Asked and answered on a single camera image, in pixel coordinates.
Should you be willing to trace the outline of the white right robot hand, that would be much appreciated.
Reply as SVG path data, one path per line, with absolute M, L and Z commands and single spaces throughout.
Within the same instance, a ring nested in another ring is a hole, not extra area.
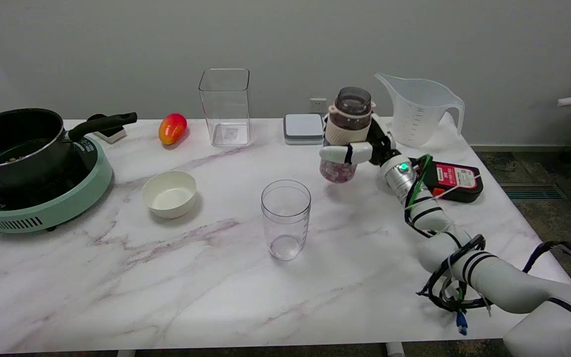
M 360 141 L 322 147 L 319 151 L 320 158 L 336 164 L 360 165 L 369 162 L 382 166 L 393 156 L 399 155 L 394 141 L 375 119 L 371 119 L 371 124 L 365 131 L 366 136 Z

